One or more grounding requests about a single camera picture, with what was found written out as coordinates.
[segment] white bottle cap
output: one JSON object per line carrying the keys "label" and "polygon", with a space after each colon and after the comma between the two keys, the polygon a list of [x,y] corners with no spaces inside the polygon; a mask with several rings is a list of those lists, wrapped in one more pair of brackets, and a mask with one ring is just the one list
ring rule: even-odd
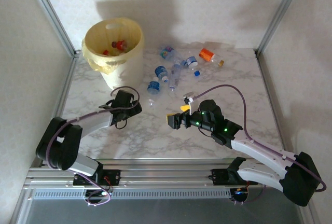
{"label": "white bottle cap", "polygon": [[163,82],[168,82],[168,77],[167,77],[167,76],[164,76],[164,77],[161,78],[161,80],[162,80]]}
{"label": "white bottle cap", "polygon": [[192,62],[192,63],[190,63],[189,64],[189,68],[194,68],[194,67],[196,67],[197,66],[197,64],[198,64],[198,62]]}

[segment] red object in trash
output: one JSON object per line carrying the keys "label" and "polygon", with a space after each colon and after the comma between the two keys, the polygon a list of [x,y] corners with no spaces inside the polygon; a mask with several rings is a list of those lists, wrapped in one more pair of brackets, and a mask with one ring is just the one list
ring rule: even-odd
{"label": "red object in trash", "polygon": [[112,47],[117,48],[118,50],[124,51],[127,48],[127,43],[125,40],[122,41],[113,41]]}
{"label": "red object in trash", "polygon": [[109,51],[107,49],[105,49],[105,51],[103,52],[103,55],[109,55]]}

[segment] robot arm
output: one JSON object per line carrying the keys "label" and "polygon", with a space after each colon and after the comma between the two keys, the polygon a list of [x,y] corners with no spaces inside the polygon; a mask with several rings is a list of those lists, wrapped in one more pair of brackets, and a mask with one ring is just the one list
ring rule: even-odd
{"label": "robot arm", "polygon": [[185,128],[194,126],[210,131],[211,138],[218,144],[245,153],[262,163],[236,158],[228,169],[212,170],[211,179],[214,185],[245,185],[247,181],[257,182],[282,191],[288,199],[300,206],[308,204],[320,184],[297,165],[303,165],[320,178],[308,154],[301,152],[300,155],[295,155],[266,142],[249,138],[240,125],[224,118],[214,100],[205,100],[194,110],[188,109],[181,114],[168,115],[168,125],[173,129],[184,125]]}
{"label": "robot arm", "polygon": [[[78,119],[77,125],[68,124],[59,133],[58,137],[63,138],[63,141],[55,140],[52,143],[48,158],[53,167],[61,170],[80,172],[94,177],[96,181],[100,180],[103,165],[78,153],[81,138],[103,127],[114,125],[117,128],[118,122],[127,121],[128,118],[142,111],[141,105],[137,101],[134,101],[134,95],[123,90],[119,90],[114,100],[107,102],[105,105],[100,106],[100,108],[104,110],[89,118]],[[51,138],[66,123],[67,121],[60,117],[55,117],[51,120],[36,149],[36,155],[39,158],[43,160],[47,159],[46,150]]]}

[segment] white marble surface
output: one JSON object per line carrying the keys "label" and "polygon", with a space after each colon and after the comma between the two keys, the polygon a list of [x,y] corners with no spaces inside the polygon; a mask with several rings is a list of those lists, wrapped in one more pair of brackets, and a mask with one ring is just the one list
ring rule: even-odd
{"label": "white marble surface", "polygon": [[[219,69],[198,57],[199,49],[190,50],[199,61],[201,76],[182,71],[175,92],[161,82],[160,97],[154,107],[149,106],[147,85],[158,65],[167,69],[172,63],[163,60],[155,49],[144,52],[144,81],[139,86],[143,111],[128,120],[122,130],[103,128],[81,140],[80,152],[92,158],[234,158],[246,155],[220,146],[213,139],[203,136],[197,128],[173,130],[166,123],[166,114],[179,113],[183,94],[202,93],[212,86],[227,83],[238,87],[247,102],[247,126],[251,136],[282,147],[272,110],[256,58],[252,49],[213,50],[223,57]],[[186,56],[188,49],[179,49]],[[97,109],[110,99],[109,87],[101,74],[93,71],[81,58],[77,64],[63,117],[72,119]],[[201,98],[213,99],[222,109],[225,118],[243,125],[243,104],[238,93],[231,88],[216,89]]]}

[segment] trash can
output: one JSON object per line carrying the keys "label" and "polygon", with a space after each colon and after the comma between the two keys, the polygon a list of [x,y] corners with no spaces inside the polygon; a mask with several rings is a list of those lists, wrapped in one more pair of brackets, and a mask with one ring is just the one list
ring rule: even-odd
{"label": "trash can", "polygon": [[[126,53],[112,42],[125,40]],[[113,18],[92,26],[82,41],[82,53],[91,68],[101,72],[111,89],[137,88],[143,81],[144,35],[141,27],[128,18]]]}

